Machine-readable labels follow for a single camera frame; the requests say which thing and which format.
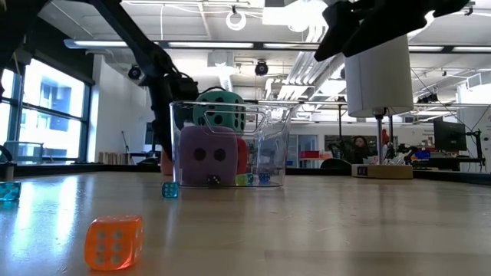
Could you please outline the large glass window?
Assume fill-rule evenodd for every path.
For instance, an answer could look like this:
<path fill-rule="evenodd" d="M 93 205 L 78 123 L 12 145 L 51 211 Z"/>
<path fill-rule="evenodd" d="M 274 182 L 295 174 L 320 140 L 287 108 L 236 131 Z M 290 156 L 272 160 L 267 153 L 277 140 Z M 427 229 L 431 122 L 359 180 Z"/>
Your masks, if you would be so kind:
<path fill-rule="evenodd" d="M 0 146 L 19 163 L 72 163 L 87 148 L 91 86 L 31 60 L 0 77 Z"/>

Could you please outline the small orange translucent die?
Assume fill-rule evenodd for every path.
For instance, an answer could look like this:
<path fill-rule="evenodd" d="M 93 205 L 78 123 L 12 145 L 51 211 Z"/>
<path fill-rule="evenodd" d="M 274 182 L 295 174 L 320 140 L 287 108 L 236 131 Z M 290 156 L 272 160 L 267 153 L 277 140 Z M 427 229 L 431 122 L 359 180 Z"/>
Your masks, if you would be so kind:
<path fill-rule="evenodd" d="M 143 219 L 139 215 L 96 218 L 87 229 L 84 260 L 97 271 L 116 271 L 135 265 L 142 257 Z"/>

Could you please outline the black computer monitor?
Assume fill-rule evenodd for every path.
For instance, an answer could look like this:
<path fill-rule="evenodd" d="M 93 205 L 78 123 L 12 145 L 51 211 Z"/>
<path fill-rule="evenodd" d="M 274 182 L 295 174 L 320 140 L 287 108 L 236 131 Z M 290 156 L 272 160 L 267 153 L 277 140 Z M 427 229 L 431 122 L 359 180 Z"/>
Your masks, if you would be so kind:
<path fill-rule="evenodd" d="M 465 151 L 466 127 L 461 123 L 451 123 L 442 120 L 433 122 L 434 143 L 437 150 L 447 152 Z"/>

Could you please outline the long ceiling light strip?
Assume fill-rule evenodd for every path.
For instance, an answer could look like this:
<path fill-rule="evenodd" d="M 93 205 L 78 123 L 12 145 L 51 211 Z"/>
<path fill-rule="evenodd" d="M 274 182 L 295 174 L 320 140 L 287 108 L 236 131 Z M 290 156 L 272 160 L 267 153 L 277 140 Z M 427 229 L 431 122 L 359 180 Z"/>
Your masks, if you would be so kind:
<path fill-rule="evenodd" d="M 254 50 L 254 51 L 316 51 L 319 43 L 305 42 L 247 42 L 247 41 L 155 41 L 164 49 L 193 50 Z M 74 40 L 65 39 L 70 49 L 128 48 L 124 41 Z"/>

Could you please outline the row of wooden blocks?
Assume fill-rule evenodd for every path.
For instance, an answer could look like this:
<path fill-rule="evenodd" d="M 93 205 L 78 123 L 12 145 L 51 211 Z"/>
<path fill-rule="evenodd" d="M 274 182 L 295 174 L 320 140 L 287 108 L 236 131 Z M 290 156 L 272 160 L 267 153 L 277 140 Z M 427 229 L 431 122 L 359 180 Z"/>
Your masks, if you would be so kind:
<path fill-rule="evenodd" d="M 130 165 L 128 153 L 99 152 L 97 161 L 107 165 Z"/>

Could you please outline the clear plastic bin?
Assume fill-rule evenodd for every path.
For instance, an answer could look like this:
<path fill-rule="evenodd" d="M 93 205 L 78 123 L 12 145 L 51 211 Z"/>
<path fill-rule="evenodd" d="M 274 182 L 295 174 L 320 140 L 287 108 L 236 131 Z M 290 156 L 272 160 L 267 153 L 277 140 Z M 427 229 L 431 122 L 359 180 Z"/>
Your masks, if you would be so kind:
<path fill-rule="evenodd" d="M 181 183 L 181 169 L 179 164 L 180 134 L 184 127 L 199 126 L 193 123 L 193 107 L 206 102 L 177 101 L 170 105 L 172 120 L 172 146 L 173 146 L 173 178 Z M 243 133 L 236 133 L 236 138 L 243 138 L 249 148 L 247 171 L 244 174 L 254 175 L 254 183 L 247 186 L 237 186 L 235 179 L 232 184 L 221 184 L 219 188 L 229 187 L 277 187 L 281 186 L 285 176 L 286 159 L 288 153 L 288 138 L 291 123 L 292 107 L 282 105 L 246 104 L 245 129 Z M 270 181 L 261 183 L 259 173 L 269 173 Z"/>

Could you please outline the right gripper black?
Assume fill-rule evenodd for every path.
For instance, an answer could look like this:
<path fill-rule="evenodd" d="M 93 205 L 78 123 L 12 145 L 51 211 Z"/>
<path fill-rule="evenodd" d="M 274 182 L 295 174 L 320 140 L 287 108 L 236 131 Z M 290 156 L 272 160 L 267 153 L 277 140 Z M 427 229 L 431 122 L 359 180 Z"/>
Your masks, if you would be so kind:
<path fill-rule="evenodd" d="M 341 52 L 345 57 L 360 54 L 425 27 L 429 12 L 433 16 L 449 15 L 459 12 L 470 3 L 470 0 L 343 1 L 329 5 L 322 12 L 328 31 L 315 52 L 316 61 L 324 61 Z M 381 8 L 389 12 L 373 14 L 365 18 L 359 26 L 355 13 L 367 14 Z"/>

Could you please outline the large red foam die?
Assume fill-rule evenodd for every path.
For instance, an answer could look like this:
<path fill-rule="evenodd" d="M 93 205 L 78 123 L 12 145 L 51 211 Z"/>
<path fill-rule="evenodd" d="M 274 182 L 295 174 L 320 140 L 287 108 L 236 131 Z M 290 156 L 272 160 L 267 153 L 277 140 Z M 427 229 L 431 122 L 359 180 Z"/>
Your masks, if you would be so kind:
<path fill-rule="evenodd" d="M 247 171 L 249 148 L 247 142 L 241 137 L 237 137 L 237 150 L 238 150 L 237 173 L 244 174 Z"/>

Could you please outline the white shade table lamp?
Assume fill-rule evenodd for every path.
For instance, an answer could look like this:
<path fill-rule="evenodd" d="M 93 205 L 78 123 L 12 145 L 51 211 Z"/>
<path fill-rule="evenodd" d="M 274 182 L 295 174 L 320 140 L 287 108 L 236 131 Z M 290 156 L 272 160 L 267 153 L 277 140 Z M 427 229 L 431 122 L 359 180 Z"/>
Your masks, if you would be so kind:
<path fill-rule="evenodd" d="M 348 115 L 373 117 L 377 131 L 377 162 L 354 164 L 351 175 L 369 179 L 412 179 L 411 166 L 383 164 L 383 119 L 414 108 L 407 36 L 347 57 L 344 69 Z"/>

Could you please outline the person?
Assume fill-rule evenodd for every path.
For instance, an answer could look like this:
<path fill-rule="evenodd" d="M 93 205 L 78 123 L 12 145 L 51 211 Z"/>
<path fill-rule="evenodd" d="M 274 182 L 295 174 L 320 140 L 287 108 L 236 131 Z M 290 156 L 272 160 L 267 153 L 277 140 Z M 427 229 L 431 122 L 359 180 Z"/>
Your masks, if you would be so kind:
<path fill-rule="evenodd" d="M 351 164 L 364 164 L 369 157 L 369 146 L 364 136 L 354 136 L 348 150 L 349 162 Z"/>

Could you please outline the large mint green foam die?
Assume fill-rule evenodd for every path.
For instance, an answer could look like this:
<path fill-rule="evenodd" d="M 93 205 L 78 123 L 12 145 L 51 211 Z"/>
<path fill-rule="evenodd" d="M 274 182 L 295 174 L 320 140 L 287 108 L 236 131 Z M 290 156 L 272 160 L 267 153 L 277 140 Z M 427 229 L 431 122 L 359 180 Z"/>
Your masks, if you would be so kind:
<path fill-rule="evenodd" d="M 236 133 L 243 133 L 246 126 L 244 100 L 233 92 L 224 90 L 207 91 L 196 99 L 193 107 L 193 123 L 199 126 L 228 127 Z"/>

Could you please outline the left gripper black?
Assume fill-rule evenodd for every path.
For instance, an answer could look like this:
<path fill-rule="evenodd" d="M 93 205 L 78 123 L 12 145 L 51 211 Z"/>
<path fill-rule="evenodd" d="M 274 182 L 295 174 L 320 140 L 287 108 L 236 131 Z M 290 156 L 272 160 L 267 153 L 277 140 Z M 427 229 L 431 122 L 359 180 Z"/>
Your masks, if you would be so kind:
<path fill-rule="evenodd" d="M 170 104 L 180 100 L 195 100 L 198 83 L 184 73 L 165 74 L 162 77 L 145 77 L 151 99 L 150 109 L 155 116 L 153 131 L 162 146 L 162 152 L 172 159 Z"/>

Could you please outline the large pink foam die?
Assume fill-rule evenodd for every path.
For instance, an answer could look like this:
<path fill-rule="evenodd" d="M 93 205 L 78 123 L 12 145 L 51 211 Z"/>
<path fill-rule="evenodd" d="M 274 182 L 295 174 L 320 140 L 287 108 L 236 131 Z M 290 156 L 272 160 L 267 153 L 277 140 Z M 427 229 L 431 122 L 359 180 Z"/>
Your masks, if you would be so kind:
<path fill-rule="evenodd" d="M 172 176 L 173 175 L 173 163 L 172 160 L 168 157 L 166 152 L 163 150 L 160 155 L 160 171 L 163 176 Z"/>

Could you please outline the large purple foam die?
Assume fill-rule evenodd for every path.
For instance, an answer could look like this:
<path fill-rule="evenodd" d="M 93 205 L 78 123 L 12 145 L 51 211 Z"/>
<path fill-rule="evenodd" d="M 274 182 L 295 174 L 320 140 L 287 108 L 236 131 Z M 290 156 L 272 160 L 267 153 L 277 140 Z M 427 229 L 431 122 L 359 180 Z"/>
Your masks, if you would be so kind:
<path fill-rule="evenodd" d="M 225 126 L 185 126 L 180 134 L 181 183 L 206 186 L 209 176 L 232 184 L 237 173 L 236 133 Z"/>

